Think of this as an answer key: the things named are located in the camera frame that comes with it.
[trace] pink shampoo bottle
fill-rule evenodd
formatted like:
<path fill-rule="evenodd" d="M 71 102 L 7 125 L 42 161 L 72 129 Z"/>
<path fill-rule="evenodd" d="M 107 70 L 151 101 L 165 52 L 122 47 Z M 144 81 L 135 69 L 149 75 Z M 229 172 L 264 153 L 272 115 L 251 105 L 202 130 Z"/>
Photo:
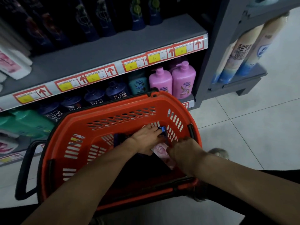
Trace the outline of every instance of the pink shampoo bottle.
<path fill-rule="evenodd" d="M 188 64 L 187 61 L 183 61 L 177 66 L 180 66 L 180 68 L 174 69 L 172 72 L 172 95 L 174 95 L 178 99 L 184 99 L 192 93 L 192 88 L 196 77 L 196 71 L 192 66 Z"/>
<path fill-rule="evenodd" d="M 158 67 L 156 72 L 149 76 L 149 84 L 151 88 L 172 94 L 172 75 L 169 71 L 163 70 L 163 67 Z"/>

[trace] product in basket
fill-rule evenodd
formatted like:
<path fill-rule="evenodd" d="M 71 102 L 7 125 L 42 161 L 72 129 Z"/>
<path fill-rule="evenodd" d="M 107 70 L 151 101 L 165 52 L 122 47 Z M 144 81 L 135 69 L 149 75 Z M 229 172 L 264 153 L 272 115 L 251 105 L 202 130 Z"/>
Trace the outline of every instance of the product in basket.
<path fill-rule="evenodd" d="M 176 163 L 170 158 L 167 153 L 168 146 L 165 143 L 159 143 L 151 150 L 157 157 L 159 157 L 171 170 L 175 167 Z"/>

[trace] tiled floor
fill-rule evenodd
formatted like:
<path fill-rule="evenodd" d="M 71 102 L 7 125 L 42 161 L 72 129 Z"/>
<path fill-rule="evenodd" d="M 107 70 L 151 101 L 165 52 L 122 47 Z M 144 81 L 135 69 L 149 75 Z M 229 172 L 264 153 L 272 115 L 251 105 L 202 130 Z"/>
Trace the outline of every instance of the tiled floor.
<path fill-rule="evenodd" d="M 225 148 L 234 162 L 253 169 L 300 169 L 300 8 L 291 12 L 260 63 L 268 70 L 247 95 L 235 93 L 203 101 L 192 110 L 203 147 Z M 28 188 L 34 186 L 38 158 Z M 0 207 L 34 204 L 36 196 L 18 202 L 14 188 L 20 164 L 0 168 Z M 176 197 L 105 215 L 107 224 L 235 225 L 244 216 L 212 201 Z"/>

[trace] orange shopping basket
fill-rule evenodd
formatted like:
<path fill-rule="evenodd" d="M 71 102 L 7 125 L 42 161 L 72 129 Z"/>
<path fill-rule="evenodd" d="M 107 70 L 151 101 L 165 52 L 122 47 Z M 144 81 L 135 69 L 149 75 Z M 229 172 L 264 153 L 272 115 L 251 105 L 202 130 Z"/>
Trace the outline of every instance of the orange shopping basket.
<path fill-rule="evenodd" d="M 149 123 L 165 126 L 169 143 L 190 136 L 202 146 L 192 116 L 180 101 L 167 92 L 152 91 L 110 101 L 66 114 L 46 142 L 31 144 L 21 165 L 16 199 L 24 200 L 37 193 L 38 201 L 42 203 L 84 165 L 111 150 L 115 133 L 133 134 Z M 45 147 L 38 167 L 37 186 L 26 192 L 35 147 L 41 143 L 45 143 Z M 197 182 L 196 178 L 187 177 L 175 167 L 170 173 L 159 177 L 133 181 L 122 188 L 111 187 L 100 201 L 97 211 L 115 211 L 186 195 Z"/>

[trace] dark blue shampoo bottle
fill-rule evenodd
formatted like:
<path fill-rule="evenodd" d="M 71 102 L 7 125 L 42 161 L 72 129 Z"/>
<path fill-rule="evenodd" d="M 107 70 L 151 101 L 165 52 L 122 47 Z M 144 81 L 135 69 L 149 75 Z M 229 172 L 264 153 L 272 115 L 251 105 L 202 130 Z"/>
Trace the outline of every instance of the dark blue shampoo bottle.
<path fill-rule="evenodd" d="M 21 31 L 24 31 L 32 42 L 41 49 L 41 52 L 49 52 L 55 50 L 54 45 L 49 40 L 47 35 L 38 27 L 33 18 L 28 15 L 26 10 L 17 0 L 2 0 L 2 5 L 11 14 L 15 22 L 16 27 Z"/>
<path fill-rule="evenodd" d="M 145 28 L 145 23 L 142 14 L 141 1 L 131 0 L 130 2 L 130 13 L 132 17 L 132 28 L 131 30 L 137 31 Z"/>
<path fill-rule="evenodd" d="M 43 23 L 47 31 L 52 35 L 54 40 L 61 48 L 72 46 L 72 43 L 63 33 L 63 31 L 56 25 L 49 12 L 45 9 L 39 0 L 22 0 L 27 5 L 36 18 Z"/>
<path fill-rule="evenodd" d="M 93 26 L 90 17 L 81 0 L 68 0 L 69 7 L 72 9 L 77 22 L 84 31 L 89 42 L 99 39 L 99 35 Z"/>
<path fill-rule="evenodd" d="M 110 17 L 105 0 L 91 0 L 93 11 L 96 14 L 98 22 L 101 25 L 103 36 L 109 37 L 115 35 L 115 28 Z"/>
<path fill-rule="evenodd" d="M 150 13 L 150 25 L 157 25 L 163 22 L 160 16 L 160 2 L 159 0 L 149 0 L 148 8 Z"/>
<path fill-rule="evenodd" d="M 63 97 L 65 99 L 60 104 L 66 107 L 70 111 L 81 109 L 84 105 L 84 101 L 82 97 L 79 95 L 75 95 L 75 96 L 63 95 Z"/>
<path fill-rule="evenodd" d="M 114 80 L 110 82 L 110 85 L 105 92 L 106 95 L 112 100 L 117 100 L 130 95 L 124 82 L 117 83 Z"/>
<path fill-rule="evenodd" d="M 97 105 L 106 102 L 108 99 L 105 95 L 105 91 L 97 89 L 87 89 L 87 93 L 84 95 L 84 100 L 91 105 Z"/>
<path fill-rule="evenodd" d="M 65 109 L 59 105 L 59 102 L 41 103 L 37 112 L 52 121 L 58 122 L 65 113 Z"/>

